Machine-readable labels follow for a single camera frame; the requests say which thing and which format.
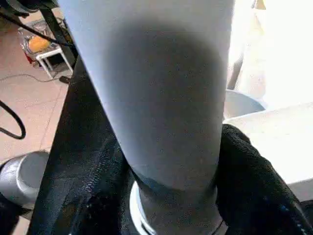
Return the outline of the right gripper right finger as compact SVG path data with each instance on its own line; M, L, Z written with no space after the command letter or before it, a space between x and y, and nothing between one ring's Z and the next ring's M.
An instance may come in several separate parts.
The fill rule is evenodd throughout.
M222 126L217 205L228 235L311 235L300 202L237 127Z

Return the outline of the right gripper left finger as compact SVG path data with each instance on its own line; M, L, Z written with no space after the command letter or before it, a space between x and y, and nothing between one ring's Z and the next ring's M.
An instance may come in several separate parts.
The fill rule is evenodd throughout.
M96 149L58 154L48 164L32 235L133 235L129 166L114 136Z

